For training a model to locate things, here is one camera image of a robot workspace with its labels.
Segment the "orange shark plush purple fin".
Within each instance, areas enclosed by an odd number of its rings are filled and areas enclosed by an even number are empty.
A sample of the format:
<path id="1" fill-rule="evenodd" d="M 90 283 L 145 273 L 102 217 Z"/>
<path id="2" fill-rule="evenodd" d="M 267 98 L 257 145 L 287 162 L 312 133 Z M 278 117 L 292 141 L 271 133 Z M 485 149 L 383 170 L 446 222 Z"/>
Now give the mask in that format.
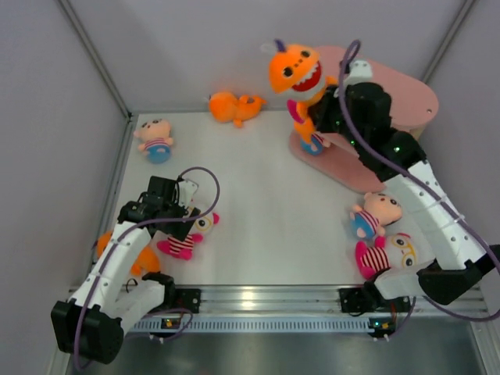
<path id="1" fill-rule="evenodd" d="M 338 79 L 325 73 L 320 54 L 310 46 L 276 39 L 261 45 L 260 50 L 270 56 L 268 78 L 273 92 L 297 102 L 302 121 L 294 121 L 294 129 L 300 138 L 309 142 L 316 133 L 309 110 L 320 101 L 329 86 L 338 86 Z"/>

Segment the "orange shark plush back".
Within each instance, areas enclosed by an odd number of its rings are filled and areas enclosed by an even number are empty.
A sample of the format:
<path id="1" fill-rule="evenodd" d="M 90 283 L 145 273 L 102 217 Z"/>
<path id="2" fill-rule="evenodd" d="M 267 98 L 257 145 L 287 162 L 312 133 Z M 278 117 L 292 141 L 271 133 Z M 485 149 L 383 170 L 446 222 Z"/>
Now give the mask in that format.
<path id="1" fill-rule="evenodd" d="M 259 115 L 267 101 L 257 95 L 237 97 L 229 91 L 220 91 L 209 96 L 208 109 L 220 123 L 232 123 L 241 128 L 244 122 Z"/>

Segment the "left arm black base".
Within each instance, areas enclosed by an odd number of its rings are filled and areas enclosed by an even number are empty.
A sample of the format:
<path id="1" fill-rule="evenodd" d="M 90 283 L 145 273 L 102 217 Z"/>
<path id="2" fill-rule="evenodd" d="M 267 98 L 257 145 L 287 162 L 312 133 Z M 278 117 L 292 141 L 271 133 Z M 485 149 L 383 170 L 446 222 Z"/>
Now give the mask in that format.
<path id="1" fill-rule="evenodd" d="M 187 309 L 194 314 L 199 313 L 202 291 L 198 288 L 178 288 L 167 304 L 167 309 Z"/>

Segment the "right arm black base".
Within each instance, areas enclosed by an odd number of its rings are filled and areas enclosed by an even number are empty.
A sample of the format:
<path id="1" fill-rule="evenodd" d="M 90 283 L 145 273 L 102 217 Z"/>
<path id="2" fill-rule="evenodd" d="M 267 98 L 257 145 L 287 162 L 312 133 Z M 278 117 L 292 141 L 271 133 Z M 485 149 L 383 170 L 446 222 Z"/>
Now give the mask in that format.
<path id="1" fill-rule="evenodd" d="M 363 287 L 341 288 L 338 292 L 343 313 L 357 317 L 377 309 L 372 295 Z"/>

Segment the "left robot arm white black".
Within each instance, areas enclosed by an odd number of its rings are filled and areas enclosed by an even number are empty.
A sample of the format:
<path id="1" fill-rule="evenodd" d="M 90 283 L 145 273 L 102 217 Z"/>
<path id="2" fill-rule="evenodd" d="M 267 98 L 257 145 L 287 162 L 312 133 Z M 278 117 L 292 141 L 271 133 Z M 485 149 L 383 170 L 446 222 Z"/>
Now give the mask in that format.
<path id="1" fill-rule="evenodd" d="M 122 285 L 157 232 L 184 239 L 199 209 L 188 210 L 198 185 L 182 177 L 151 177 L 137 201 L 125 204 L 107 242 L 82 285 L 51 311 L 58 349 L 109 364 L 119 353 L 127 333 L 152 312 L 176 313 L 174 280 L 148 271 L 127 296 Z"/>

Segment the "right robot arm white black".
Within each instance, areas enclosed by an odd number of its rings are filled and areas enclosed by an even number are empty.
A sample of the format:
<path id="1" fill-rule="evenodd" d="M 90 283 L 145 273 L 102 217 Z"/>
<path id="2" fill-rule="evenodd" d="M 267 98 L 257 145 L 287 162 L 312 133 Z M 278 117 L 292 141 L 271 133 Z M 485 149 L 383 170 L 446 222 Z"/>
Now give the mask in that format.
<path id="1" fill-rule="evenodd" d="M 317 130 L 339 134 L 354 147 L 361 163 L 402 201 L 433 255 L 405 270 L 371 277 L 366 304 L 382 310 L 394 298 L 422 296 L 443 309 L 499 269 L 499 248 L 457 213 L 418 141 L 391 125 L 390 109 L 391 96 L 379 84 L 330 85 L 313 107 L 312 121 Z"/>

